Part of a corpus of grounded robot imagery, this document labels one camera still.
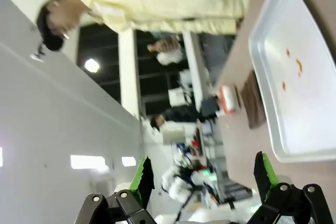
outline person in black shirt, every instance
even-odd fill
[[[205,121],[202,114],[193,106],[182,105],[166,109],[161,114],[155,115],[151,119],[151,126],[160,131],[160,127],[167,121],[176,123],[195,123],[197,119],[201,122]]]

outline gray wall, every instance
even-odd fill
[[[132,179],[121,157],[139,160],[139,121],[63,54],[30,59],[35,26],[0,6],[0,223],[73,223],[90,192]],[[103,156],[110,172],[73,170],[71,154]]]

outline brown cloth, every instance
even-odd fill
[[[254,71],[248,75],[240,95],[246,109],[250,129],[261,126],[266,121],[266,115]]]

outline person in yellow gown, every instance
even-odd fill
[[[66,32],[88,13],[116,32],[143,31],[235,34],[250,0],[49,0],[37,26],[50,50],[62,46]]]

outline person in background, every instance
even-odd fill
[[[152,128],[156,128],[160,131],[160,127],[167,121],[176,123],[195,123],[197,119],[201,122],[205,121],[202,114],[196,111],[193,106],[182,105],[166,109],[164,112],[153,116],[150,123]]]
[[[147,49],[149,52],[158,52],[156,59],[164,66],[171,63],[179,63],[186,58],[177,36],[160,39],[154,44],[147,45]]]
[[[83,14],[117,33],[127,29],[181,33],[236,34],[250,0],[48,0],[39,10],[42,43],[60,50],[66,33]]]

